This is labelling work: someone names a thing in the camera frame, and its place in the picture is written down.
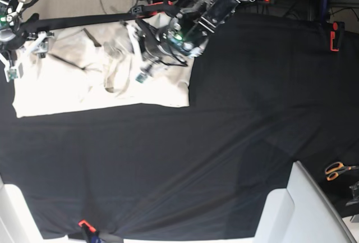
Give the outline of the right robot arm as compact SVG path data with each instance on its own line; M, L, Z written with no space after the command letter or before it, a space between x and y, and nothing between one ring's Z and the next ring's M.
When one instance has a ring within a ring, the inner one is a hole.
M22 14L39 0L1 0L1 56L13 59L13 52L26 41L38 35L29 32L32 23L39 20L37 13L27 21L22 21Z

